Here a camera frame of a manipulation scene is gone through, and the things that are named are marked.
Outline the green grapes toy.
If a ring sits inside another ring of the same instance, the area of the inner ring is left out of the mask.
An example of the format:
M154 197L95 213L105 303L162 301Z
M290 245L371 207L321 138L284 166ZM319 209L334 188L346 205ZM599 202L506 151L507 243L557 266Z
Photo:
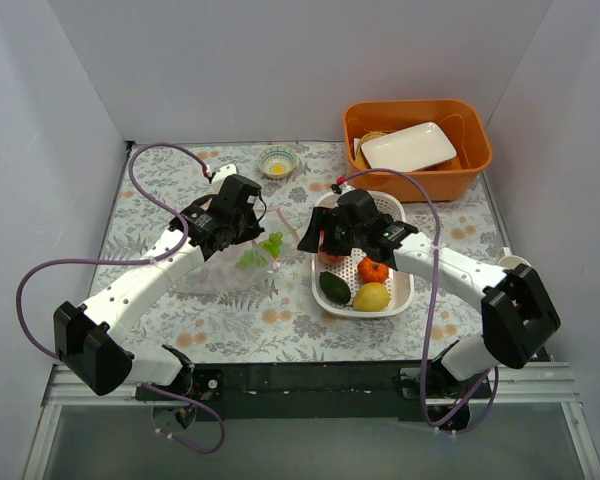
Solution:
M240 270L250 268L278 269L284 234L281 231L271 233L265 240L254 243L249 250L245 250L235 263Z

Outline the clear zip top bag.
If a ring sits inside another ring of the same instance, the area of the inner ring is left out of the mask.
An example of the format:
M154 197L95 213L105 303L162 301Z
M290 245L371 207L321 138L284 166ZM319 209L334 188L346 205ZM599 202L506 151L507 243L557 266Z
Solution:
M263 208L257 208L256 214L257 216L264 214L264 218L260 220L264 232L256 240L230 246L224 251L216 253L203 267L183 276L176 283L175 291L182 294L197 295L241 292L263 280L270 280L275 274L279 273L283 263L298 253L298 229L302 226L302 222L289 218L280 206L274 206L267 212L264 212ZM245 250L249 250L254 243L265 240L275 231L281 231L284 234L284 243L278 259L278 269L250 268L240 270L235 267L236 261Z

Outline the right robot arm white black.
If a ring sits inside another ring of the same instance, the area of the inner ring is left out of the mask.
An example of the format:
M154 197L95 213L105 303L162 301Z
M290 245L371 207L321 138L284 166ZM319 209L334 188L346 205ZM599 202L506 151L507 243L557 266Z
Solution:
M486 264L436 245L416 227L377 214L361 222L342 207L314 208L299 250L334 256L362 250L393 270L430 281L480 312L482 330L445 349L429 366L434 389L455 397L496 366L524 367L560 328L537 271Z

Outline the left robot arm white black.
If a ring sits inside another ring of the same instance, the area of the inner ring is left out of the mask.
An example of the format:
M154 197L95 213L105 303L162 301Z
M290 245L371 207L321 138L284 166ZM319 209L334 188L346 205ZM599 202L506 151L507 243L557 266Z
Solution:
M183 276L202 267L218 251L256 239L263 231L253 211L257 196L230 201L208 195L173 218L143 256L98 294L54 312L59 360L95 394L107 395L124 383L150 383L173 400L193 386L193 362L169 345L129 351L122 344L132 327Z

